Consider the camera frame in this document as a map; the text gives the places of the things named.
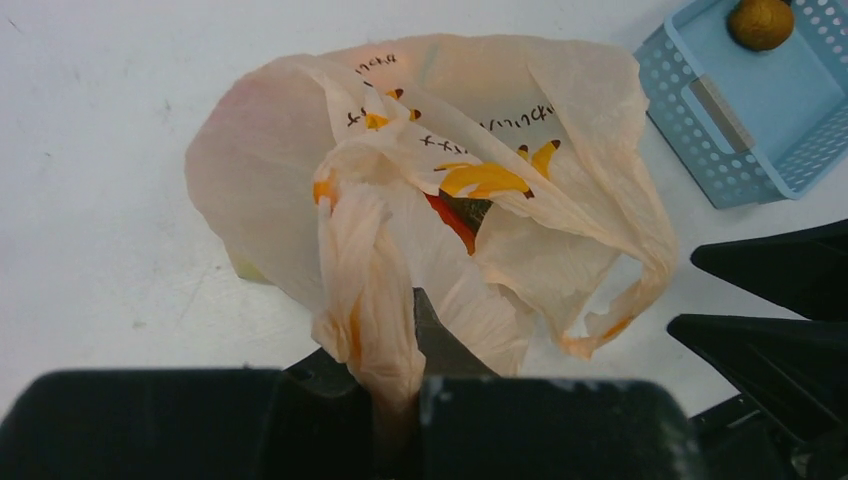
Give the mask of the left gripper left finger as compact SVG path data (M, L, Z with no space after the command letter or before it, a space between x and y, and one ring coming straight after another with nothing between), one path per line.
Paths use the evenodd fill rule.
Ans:
M316 350L284 369L45 374L1 424L5 479L370 479L371 401Z

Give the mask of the green netted fake melon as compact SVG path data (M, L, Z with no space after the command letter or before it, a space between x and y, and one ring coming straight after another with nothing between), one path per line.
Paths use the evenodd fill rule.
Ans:
M439 192L439 198L474 235L493 205L491 200L453 197L444 191Z

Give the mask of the orange plastic bag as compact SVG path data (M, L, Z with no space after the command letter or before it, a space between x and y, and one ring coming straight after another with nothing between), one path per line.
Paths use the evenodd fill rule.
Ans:
M313 338L400 413L425 366L415 288L501 375L534 315L587 358L667 288L639 71L619 47L513 35L282 57L201 126L188 194L236 270L311 309Z

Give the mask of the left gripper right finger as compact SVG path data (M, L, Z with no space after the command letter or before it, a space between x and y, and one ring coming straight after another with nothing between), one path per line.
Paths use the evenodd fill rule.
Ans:
M693 429L657 384L494 373L415 288L426 356L415 479L702 479Z

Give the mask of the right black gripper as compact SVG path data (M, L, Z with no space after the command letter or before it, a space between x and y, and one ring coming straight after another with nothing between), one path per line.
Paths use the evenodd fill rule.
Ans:
M690 260L809 319L682 314L668 324L751 399L736 395L690 418L707 477L845 479L847 222L701 245Z

